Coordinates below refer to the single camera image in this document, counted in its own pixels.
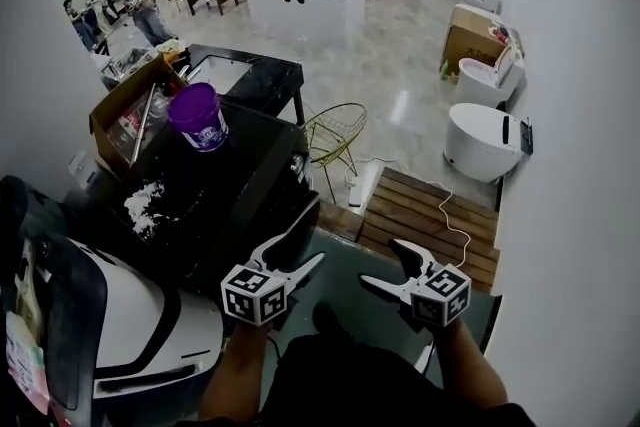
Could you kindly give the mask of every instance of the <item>purple bucket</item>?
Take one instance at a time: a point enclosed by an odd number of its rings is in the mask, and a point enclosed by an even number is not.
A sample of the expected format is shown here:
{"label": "purple bucket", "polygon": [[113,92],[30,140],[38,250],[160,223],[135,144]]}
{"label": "purple bucket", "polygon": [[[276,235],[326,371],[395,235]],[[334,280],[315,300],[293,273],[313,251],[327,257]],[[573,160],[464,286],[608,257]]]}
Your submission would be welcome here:
{"label": "purple bucket", "polygon": [[196,150],[218,148],[229,128],[220,112],[220,101],[211,84],[199,82],[181,89],[169,105],[169,121]]}

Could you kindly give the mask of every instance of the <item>toilet lid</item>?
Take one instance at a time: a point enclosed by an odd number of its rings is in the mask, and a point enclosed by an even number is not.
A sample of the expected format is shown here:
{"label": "toilet lid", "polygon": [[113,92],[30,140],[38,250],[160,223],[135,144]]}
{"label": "toilet lid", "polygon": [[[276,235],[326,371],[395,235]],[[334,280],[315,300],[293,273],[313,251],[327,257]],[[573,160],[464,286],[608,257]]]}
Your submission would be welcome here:
{"label": "toilet lid", "polygon": [[500,57],[496,60],[495,70],[498,74],[498,81],[496,85],[500,87],[502,84],[502,79],[509,72],[513,63],[516,62],[517,52],[516,48],[513,45],[507,45],[505,49],[500,54]]}
{"label": "toilet lid", "polygon": [[[449,117],[460,130],[478,141],[497,147],[520,148],[520,122],[509,114],[484,105],[458,103],[451,107]],[[503,142],[505,117],[508,118],[506,144]]]}

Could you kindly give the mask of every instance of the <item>person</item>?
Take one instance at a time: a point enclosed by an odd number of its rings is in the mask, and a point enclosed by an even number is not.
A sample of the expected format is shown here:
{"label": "person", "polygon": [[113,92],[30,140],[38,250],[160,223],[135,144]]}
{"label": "person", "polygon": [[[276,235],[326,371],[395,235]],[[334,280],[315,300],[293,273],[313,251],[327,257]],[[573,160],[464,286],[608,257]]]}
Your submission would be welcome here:
{"label": "person", "polygon": [[289,343],[260,412],[269,326],[239,323],[205,390],[199,423],[178,426],[533,426],[508,402],[502,380],[460,319],[432,329],[444,389],[400,356],[355,343],[328,305],[316,305],[312,319],[319,334]]}
{"label": "person", "polygon": [[109,34],[111,34],[111,25],[107,20],[107,17],[103,11],[102,0],[87,0],[87,6],[93,9],[93,12],[96,14],[96,19],[98,20],[98,28],[106,38]]}
{"label": "person", "polygon": [[67,12],[67,16],[71,20],[71,23],[78,33],[78,36],[80,36],[85,48],[89,51],[95,50],[98,46],[98,38],[96,38],[91,27],[89,27],[89,25],[82,19],[82,12],[78,13],[73,9],[72,0],[65,0],[63,5],[64,10]]}
{"label": "person", "polygon": [[133,23],[152,46],[177,38],[169,31],[160,16],[156,0],[125,0],[124,4],[133,18]]}

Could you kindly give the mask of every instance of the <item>black shirt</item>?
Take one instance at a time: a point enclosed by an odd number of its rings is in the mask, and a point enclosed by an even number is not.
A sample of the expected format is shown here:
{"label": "black shirt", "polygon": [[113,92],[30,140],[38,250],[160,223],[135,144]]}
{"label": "black shirt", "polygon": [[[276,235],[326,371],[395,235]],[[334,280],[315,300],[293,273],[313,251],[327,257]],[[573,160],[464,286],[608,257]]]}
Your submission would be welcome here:
{"label": "black shirt", "polygon": [[[532,427],[520,406],[480,410],[437,388],[400,356],[322,335],[291,341],[254,420],[264,426]],[[237,427],[226,418],[186,427]]]}

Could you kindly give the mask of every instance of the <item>power strip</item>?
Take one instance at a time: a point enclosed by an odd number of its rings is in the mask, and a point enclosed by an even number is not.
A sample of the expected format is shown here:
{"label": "power strip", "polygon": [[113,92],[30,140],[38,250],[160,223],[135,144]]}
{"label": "power strip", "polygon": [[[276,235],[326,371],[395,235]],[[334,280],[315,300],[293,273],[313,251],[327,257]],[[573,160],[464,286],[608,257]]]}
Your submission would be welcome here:
{"label": "power strip", "polygon": [[362,179],[356,176],[349,182],[349,206],[359,207],[362,205]]}

